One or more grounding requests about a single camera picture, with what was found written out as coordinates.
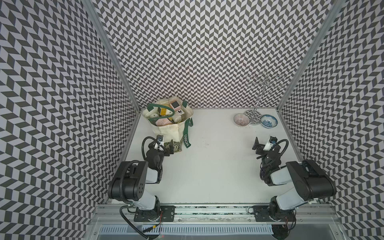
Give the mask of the cream canvas tote bag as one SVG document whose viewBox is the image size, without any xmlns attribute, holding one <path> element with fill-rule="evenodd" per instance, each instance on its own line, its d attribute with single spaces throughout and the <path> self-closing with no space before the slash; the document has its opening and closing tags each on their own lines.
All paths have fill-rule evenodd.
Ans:
<svg viewBox="0 0 384 240">
<path fill-rule="evenodd" d="M 191 147 L 189 129 L 194 125 L 193 114 L 189 103 L 179 97 L 160 99 L 142 111 L 155 135 L 162 135 L 165 144 L 179 145 L 175 152 L 182 151 L 182 145 Z"/>
</svg>

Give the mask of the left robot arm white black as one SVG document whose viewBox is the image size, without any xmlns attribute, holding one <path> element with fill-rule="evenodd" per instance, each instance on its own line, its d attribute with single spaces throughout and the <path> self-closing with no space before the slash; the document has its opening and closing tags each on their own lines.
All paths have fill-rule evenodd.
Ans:
<svg viewBox="0 0 384 240">
<path fill-rule="evenodd" d="M 144 160 L 121 162 L 108 187 L 108 197 L 135 208 L 129 213 L 135 222 L 173 222 L 174 206 L 160 204 L 159 197 L 150 194 L 145 187 L 159 184 L 163 175 L 164 157 L 174 153 L 174 142 L 163 144 L 160 140 L 146 137 L 142 142 Z"/>
</svg>

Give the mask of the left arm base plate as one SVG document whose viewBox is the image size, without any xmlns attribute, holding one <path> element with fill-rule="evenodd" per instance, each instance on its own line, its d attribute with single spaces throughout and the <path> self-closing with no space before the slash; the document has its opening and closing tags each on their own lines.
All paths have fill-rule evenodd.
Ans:
<svg viewBox="0 0 384 240">
<path fill-rule="evenodd" d="M 176 207 L 172 205 L 162 205 L 155 207 L 153 210 L 139 210 L 137 209 L 134 216 L 135 222 L 173 222 L 175 217 Z"/>
</svg>

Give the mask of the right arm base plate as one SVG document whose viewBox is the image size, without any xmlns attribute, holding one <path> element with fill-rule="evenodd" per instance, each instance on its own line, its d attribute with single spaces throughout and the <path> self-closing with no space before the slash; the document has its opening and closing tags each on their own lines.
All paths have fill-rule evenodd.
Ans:
<svg viewBox="0 0 384 240">
<path fill-rule="evenodd" d="M 294 222 L 296 215 L 294 210 L 280 210 L 279 208 L 269 206 L 253 206 L 253 215 L 256 222 Z"/>
</svg>

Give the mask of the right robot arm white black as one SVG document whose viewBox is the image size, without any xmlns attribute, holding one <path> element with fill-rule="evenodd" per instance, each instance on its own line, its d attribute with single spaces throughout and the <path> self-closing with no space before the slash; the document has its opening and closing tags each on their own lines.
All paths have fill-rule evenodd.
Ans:
<svg viewBox="0 0 384 240">
<path fill-rule="evenodd" d="M 286 192 L 272 197 L 267 206 L 253 206 L 257 222 L 294 222 L 296 208 L 337 193 L 335 182 L 313 160 L 291 161 L 281 166 L 288 146 L 287 139 L 279 141 L 274 136 L 266 144 L 255 139 L 253 150 L 261 160 L 260 179 L 269 187 L 293 184 Z"/>
</svg>

